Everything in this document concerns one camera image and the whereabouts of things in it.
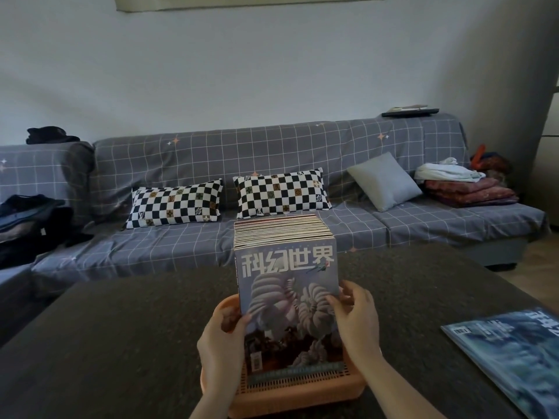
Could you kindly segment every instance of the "person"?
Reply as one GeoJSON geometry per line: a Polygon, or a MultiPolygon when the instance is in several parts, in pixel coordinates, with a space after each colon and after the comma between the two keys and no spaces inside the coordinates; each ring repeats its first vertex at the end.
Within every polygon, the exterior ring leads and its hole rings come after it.
{"type": "MultiPolygon", "coordinates": [[[[378,315],[371,292],[342,281],[340,298],[329,296],[347,353],[371,388],[388,419],[444,419],[382,357],[378,315]]],[[[224,419],[239,387],[244,361],[245,328],[250,316],[234,325],[232,309],[216,312],[198,341],[206,374],[206,392],[190,419],[224,419]],[[234,327],[230,333],[224,332],[234,327]]]]}

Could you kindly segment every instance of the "dark coffee table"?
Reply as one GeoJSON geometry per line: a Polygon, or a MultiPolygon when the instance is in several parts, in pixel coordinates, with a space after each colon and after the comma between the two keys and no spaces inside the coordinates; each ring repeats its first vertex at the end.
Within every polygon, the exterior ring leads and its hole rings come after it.
{"type": "MultiPolygon", "coordinates": [[[[443,324],[539,305],[454,249],[422,245],[339,255],[371,290],[385,358],[448,418],[523,418],[447,338],[443,324]]],[[[233,267],[75,285],[0,350],[0,417],[181,418],[196,405],[196,341],[233,267]]],[[[381,418],[360,399],[272,417],[381,418]]]]}

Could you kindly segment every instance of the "gray sofa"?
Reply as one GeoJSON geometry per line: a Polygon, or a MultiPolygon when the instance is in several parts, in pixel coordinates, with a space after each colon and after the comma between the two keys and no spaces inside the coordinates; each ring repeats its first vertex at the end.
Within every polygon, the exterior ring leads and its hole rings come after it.
{"type": "MultiPolygon", "coordinates": [[[[346,169],[384,152],[409,173],[446,157],[468,165],[465,133],[449,114],[111,138],[93,148],[83,142],[0,147],[0,159],[6,159],[0,202],[16,193],[65,199],[78,222],[89,222],[85,232],[95,235],[14,269],[13,276],[25,276],[39,296],[60,294],[77,281],[232,264],[233,176],[255,171],[321,167],[334,208],[317,215],[335,234],[339,251],[438,241],[483,265],[513,263],[528,241],[548,229],[546,214],[523,204],[455,209],[418,197],[380,213],[363,196],[346,169]],[[218,222],[121,230],[131,188],[217,178],[224,180],[218,222]]],[[[10,281],[10,270],[2,274],[10,281]]]]}

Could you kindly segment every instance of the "magazine cover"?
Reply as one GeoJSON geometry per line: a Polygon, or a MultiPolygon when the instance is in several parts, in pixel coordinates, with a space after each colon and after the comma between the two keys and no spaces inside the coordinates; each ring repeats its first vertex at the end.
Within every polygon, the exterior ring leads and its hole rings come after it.
{"type": "Polygon", "coordinates": [[[543,309],[441,327],[530,419],[559,418],[559,321],[543,309]]]}
{"type": "Polygon", "coordinates": [[[338,296],[335,239],[249,247],[235,253],[248,384],[343,370],[342,341],[325,296],[338,296]]]}

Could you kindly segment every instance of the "wooden floor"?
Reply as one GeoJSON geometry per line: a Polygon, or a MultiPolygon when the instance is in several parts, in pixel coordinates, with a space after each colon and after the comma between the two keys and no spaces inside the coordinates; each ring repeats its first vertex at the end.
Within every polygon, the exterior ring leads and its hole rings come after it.
{"type": "Polygon", "coordinates": [[[559,233],[529,244],[517,268],[499,275],[559,313],[559,233]]]}

